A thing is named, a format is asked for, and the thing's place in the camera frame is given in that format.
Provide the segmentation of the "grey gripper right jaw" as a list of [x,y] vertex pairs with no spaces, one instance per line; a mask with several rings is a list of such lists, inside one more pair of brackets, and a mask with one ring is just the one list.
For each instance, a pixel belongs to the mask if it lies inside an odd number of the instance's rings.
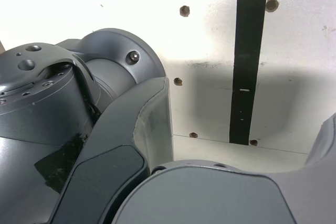
[[322,124],[300,169],[177,163],[133,190],[113,223],[335,223],[335,117]]

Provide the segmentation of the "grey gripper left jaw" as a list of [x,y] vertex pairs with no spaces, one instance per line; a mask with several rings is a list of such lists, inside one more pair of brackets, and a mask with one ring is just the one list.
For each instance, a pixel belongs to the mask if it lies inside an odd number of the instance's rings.
[[173,160],[169,80],[153,78],[114,100],[87,138],[50,223],[111,223],[151,169]]

